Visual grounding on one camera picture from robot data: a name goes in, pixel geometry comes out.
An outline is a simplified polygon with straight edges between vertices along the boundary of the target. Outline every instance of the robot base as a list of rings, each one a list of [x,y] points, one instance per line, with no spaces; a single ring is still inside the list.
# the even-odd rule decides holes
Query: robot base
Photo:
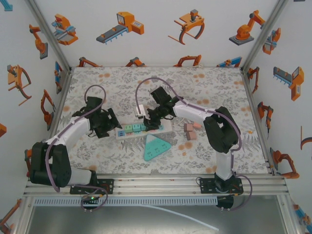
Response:
[[[105,189],[109,195],[113,194],[114,190],[114,180],[113,179],[98,179],[97,185],[90,184],[91,186],[97,186]],[[69,194],[79,194],[86,195],[94,192],[94,189],[80,188],[80,187],[71,187]],[[103,194],[103,191],[98,190],[94,194]]]
[[[247,42],[249,42],[249,41],[254,40],[254,38],[253,38],[252,36],[250,36],[250,37],[249,37],[248,39],[246,39],[246,40],[237,40],[237,39],[236,39],[236,36],[233,36],[233,37],[230,37],[229,40],[230,40],[231,42],[233,42],[234,44],[236,44],[236,45],[243,45],[243,44],[245,44],[245,43],[247,43]]]
[[[238,194],[244,193],[242,180],[232,176],[224,181],[216,174],[214,178],[200,178],[200,191],[202,194]]]
[[[40,53],[40,59],[44,59],[44,58],[48,57],[48,43],[45,43],[44,45],[45,45],[45,51],[43,54]]]

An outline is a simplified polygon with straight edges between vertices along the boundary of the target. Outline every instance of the white cable tray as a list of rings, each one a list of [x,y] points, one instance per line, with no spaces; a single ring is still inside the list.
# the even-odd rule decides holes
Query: white cable tray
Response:
[[[34,206],[80,206],[81,197],[36,197]],[[94,206],[102,203],[104,198],[92,201],[92,204],[84,206]],[[172,197],[109,197],[105,206],[194,206],[194,205],[217,205],[216,196],[172,196]]]

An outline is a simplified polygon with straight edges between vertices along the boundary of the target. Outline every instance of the metal floor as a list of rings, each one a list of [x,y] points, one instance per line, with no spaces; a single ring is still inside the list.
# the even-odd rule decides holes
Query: metal floor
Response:
[[[235,203],[246,199],[238,197]],[[221,212],[215,206],[165,206],[219,228],[145,207],[105,207],[84,213],[79,207],[35,207],[28,234],[283,234],[275,196],[253,196],[247,206]]]

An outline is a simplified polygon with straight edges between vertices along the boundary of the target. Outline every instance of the power strip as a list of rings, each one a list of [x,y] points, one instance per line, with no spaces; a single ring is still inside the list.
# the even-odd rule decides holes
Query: power strip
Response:
[[[144,160],[149,161],[154,157],[166,152],[171,148],[171,145],[151,134],[146,136],[146,143],[145,143],[145,151],[144,151]]]
[[[172,125],[171,121],[167,119],[162,119],[161,125],[159,129],[157,130],[150,130],[148,132],[142,131],[144,129],[144,124],[143,123],[133,123],[133,124],[127,124],[127,125],[122,125],[122,129],[120,128],[115,128],[116,132],[116,139],[117,140],[124,140],[127,138],[132,138],[132,137],[143,137],[148,134],[158,134],[158,133],[169,133],[172,132]]]

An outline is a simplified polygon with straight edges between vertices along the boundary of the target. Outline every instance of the white power strip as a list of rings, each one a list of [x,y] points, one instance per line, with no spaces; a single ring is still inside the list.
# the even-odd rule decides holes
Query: white power strip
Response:
[[[157,130],[150,130],[148,132],[146,131],[140,131],[140,132],[132,132],[132,133],[125,133],[124,136],[119,136],[121,131],[125,130],[125,126],[127,125],[132,125],[132,124],[142,124],[141,123],[131,123],[131,124],[126,124],[126,125],[122,125],[122,129],[120,128],[115,128],[115,135],[116,135],[116,139],[117,140],[123,140],[123,139],[127,139],[127,138],[132,138],[132,137],[142,137],[148,134],[158,134],[158,133],[169,133],[172,132],[172,125],[171,125],[171,121],[167,120],[167,119],[161,119],[161,128],[157,129]]]

